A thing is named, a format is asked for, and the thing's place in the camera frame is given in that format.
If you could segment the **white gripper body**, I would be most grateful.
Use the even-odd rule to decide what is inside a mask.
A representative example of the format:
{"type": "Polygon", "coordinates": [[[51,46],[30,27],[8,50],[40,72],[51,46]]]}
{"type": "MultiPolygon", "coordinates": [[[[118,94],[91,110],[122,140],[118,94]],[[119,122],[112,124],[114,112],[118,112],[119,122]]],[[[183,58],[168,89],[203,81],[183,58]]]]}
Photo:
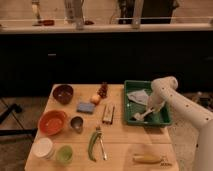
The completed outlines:
{"type": "Polygon", "coordinates": [[[152,92],[148,98],[147,108],[159,112],[165,105],[165,100],[157,93],[152,92]]]}

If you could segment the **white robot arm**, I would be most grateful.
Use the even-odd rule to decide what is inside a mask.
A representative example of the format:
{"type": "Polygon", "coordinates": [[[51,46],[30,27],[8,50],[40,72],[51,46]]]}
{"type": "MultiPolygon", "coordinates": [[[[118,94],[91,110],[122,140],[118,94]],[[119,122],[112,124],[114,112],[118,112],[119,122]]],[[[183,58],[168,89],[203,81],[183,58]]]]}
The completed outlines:
{"type": "Polygon", "coordinates": [[[147,108],[160,110],[169,104],[198,131],[193,171],[213,171],[213,112],[179,94],[178,81],[174,76],[154,79],[147,108]]]}

